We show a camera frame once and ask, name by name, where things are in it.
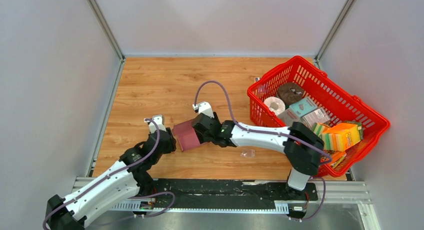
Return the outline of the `pink paper box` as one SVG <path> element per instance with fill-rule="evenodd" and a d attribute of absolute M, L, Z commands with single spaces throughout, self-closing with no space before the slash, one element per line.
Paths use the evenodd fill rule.
<path fill-rule="evenodd" d="M 195 129 L 192 127 L 193 121 L 194 119 L 190 119 L 176 124 L 172 129 L 172 133 L 178 139 L 182 152 L 195 149 L 203 145 L 203 143 L 200 142 Z"/>

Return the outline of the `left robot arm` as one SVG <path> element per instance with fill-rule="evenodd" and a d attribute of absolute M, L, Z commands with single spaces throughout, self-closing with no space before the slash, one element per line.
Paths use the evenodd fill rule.
<path fill-rule="evenodd" d="M 161 156 L 176 150 L 169 127 L 128 149 L 107 171 L 79 190 L 47 202 L 44 229 L 85 229 L 99 216 L 128 198 L 158 196 L 148 170 Z"/>

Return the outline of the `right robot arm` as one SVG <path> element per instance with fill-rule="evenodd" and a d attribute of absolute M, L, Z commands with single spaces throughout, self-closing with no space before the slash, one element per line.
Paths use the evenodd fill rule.
<path fill-rule="evenodd" d="M 309 179 L 317 175 L 324 155 L 324 142 L 300 122 L 290 127 L 260 127 L 226 120 L 204 113 L 191 123 L 200 143 L 220 147 L 259 147 L 284 154 L 291 164 L 285 185 L 286 195 L 298 199 L 305 193 Z"/>

